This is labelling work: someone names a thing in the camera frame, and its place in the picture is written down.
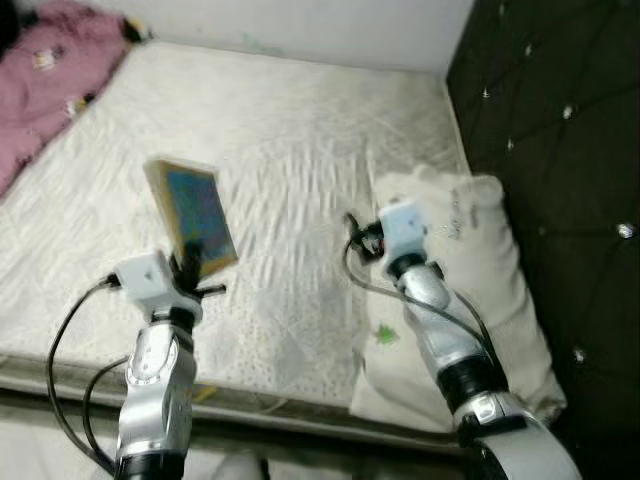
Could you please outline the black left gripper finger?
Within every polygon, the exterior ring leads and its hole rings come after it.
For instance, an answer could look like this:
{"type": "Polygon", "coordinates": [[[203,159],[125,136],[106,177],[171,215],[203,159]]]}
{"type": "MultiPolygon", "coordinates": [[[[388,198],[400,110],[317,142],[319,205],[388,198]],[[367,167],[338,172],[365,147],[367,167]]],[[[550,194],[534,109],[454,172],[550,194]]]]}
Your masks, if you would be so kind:
{"type": "Polygon", "coordinates": [[[201,243],[184,243],[180,250],[172,255],[172,271],[175,288],[183,293],[198,293],[201,282],[202,253],[201,243]]]}

